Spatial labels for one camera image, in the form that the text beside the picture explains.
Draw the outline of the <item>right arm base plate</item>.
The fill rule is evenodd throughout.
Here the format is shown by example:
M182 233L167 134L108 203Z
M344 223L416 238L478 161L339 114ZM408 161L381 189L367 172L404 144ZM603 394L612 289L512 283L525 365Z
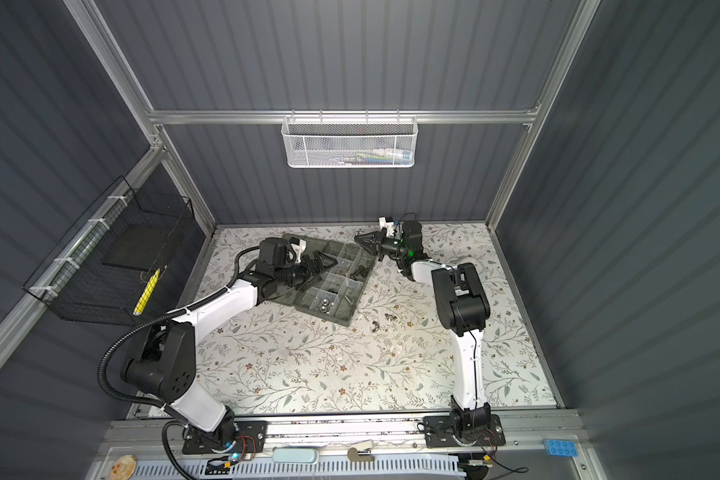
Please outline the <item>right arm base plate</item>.
M457 428L448 415L425 416L417 423L417 430L424 435L430 449L450 447L485 447L492 449L506 444L501 419L492 414L487 425L476 428Z

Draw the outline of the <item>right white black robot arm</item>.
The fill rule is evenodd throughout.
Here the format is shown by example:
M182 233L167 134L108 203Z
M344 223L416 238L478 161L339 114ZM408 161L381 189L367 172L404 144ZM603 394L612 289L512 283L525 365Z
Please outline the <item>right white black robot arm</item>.
M378 230L357 234L354 241L378 261L394 261L408 280L432 288L438 318L454 345L453 435L466 440L488 429L492 411L483 388L481 355L491 308L475 265L448 265L426 254L422 225L416 220L382 217Z

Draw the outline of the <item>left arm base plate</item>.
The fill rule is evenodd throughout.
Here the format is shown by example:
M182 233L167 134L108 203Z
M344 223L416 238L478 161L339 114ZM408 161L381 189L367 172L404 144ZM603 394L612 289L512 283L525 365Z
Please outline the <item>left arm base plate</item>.
M185 455L244 453L263 451L269 424L265 421L222 422L213 432L189 426L181 452Z

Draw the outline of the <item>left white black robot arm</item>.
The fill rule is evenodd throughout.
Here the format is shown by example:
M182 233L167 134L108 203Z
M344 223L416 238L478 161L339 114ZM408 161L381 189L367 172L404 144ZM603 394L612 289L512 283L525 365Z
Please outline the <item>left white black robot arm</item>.
M197 379L197 350L234 317L278 293L303 288L338 265L335 256L307 247L307 241L295 237L267 237L237 253L225 286L122 339L131 344L122 381L140 391L140 401L150 401L180 425L229 442L236 435L234 413Z

